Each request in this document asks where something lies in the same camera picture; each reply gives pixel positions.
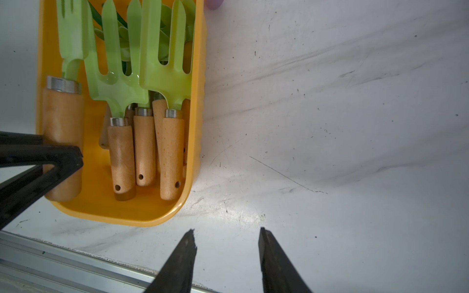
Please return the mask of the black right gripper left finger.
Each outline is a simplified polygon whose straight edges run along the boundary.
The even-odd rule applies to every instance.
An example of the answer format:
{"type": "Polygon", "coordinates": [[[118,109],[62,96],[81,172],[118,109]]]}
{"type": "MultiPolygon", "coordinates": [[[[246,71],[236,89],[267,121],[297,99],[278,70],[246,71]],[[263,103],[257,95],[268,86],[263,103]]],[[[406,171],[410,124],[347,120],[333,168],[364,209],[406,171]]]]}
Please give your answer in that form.
{"type": "Polygon", "coordinates": [[[190,229],[144,293],[190,293],[196,254],[194,230],[190,229]]]}

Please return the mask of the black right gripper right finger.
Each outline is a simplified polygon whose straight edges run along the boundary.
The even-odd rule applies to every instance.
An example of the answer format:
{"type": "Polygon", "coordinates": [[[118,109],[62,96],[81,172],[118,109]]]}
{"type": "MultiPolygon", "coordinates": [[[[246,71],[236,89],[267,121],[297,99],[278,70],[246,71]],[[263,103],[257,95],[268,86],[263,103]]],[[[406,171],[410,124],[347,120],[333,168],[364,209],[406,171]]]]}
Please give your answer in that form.
{"type": "Polygon", "coordinates": [[[273,233],[261,227],[258,240],[265,293],[312,293],[273,233]]]}

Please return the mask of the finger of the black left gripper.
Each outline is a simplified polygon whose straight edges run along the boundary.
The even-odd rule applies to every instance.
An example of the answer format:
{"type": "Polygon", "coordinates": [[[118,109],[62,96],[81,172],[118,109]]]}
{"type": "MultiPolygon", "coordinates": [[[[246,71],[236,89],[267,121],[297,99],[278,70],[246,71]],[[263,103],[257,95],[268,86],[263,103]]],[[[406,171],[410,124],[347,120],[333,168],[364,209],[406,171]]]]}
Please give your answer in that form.
{"type": "Polygon", "coordinates": [[[1,183],[1,228],[83,167],[78,146],[47,145],[42,135],[1,132],[1,168],[30,168],[1,183]]]}

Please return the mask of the light green fork rake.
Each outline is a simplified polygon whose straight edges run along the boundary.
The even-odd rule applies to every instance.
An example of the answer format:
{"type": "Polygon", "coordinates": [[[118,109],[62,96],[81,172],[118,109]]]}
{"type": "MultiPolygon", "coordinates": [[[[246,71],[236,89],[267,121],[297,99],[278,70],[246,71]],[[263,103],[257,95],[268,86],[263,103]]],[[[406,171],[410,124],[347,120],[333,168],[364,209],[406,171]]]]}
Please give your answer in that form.
{"type": "Polygon", "coordinates": [[[157,152],[158,152],[158,164],[157,170],[161,172],[161,159],[162,159],[162,121],[165,117],[165,112],[167,109],[167,101],[163,95],[158,92],[152,92],[152,110],[153,118],[155,124],[155,133],[156,133],[156,143],[157,143],[157,152]]]}

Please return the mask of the light green spade wooden handle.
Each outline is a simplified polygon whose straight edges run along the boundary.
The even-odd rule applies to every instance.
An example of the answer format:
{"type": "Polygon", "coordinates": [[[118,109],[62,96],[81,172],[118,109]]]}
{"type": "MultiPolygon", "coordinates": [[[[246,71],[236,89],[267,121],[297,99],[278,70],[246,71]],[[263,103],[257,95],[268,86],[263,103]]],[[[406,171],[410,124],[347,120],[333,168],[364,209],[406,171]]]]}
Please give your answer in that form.
{"type": "Polygon", "coordinates": [[[191,97],[192,74],[183,70],[186,36],[186,12],[181,1],[172,6],[169,56],[160,63],[161,1],[143,1],[140,39],[140,86],[159,92],[167,102],[162,130],[157,139],[160,147],[160,196],[175,200],[183,185],[184,119],[182,105],[191,97]]]}

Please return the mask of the purple rake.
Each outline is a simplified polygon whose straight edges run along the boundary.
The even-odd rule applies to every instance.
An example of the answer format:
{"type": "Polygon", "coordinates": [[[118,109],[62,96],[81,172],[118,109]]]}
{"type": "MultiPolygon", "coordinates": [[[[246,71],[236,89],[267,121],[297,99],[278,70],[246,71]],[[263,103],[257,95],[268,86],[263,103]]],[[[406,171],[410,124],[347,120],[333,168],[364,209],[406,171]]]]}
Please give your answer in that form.
{"type": "Polygon", "coordinates": [[[205,6],[210,10],[216,10],[220,8],[224,0],[205,0],[205,6]]]}

